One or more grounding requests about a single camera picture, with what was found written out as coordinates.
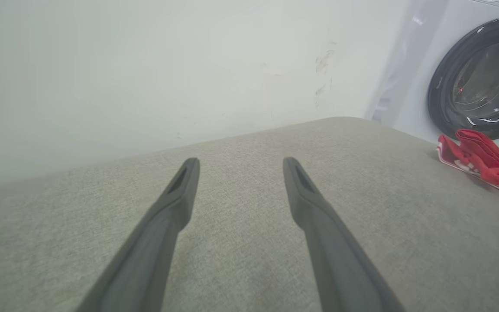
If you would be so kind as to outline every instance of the fabric upholstery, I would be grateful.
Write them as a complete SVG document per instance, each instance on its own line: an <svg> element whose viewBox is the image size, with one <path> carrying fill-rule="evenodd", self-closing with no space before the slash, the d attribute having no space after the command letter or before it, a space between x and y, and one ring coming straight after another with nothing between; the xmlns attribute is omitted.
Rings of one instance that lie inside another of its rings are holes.
<svg viewBox="0 0 499 312"><path fill-rule="evenodd" d="M435 145L329 118L0 186L0 311L75 310L182 162L201 162L164 311L320 311L294 156L408 311L499 311L499 190Z"/></svg>

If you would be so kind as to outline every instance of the white appliance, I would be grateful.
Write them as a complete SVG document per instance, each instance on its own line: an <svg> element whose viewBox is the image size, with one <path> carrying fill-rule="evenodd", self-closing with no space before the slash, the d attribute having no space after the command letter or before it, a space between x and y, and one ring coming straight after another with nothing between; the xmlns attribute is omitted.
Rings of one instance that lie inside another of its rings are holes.
<svg viewBox="0 0 499 312"><path fill-rule="evenodd" d="M369 117L437 142L479 130L499 146L499 0L419 0Z"/></svg>

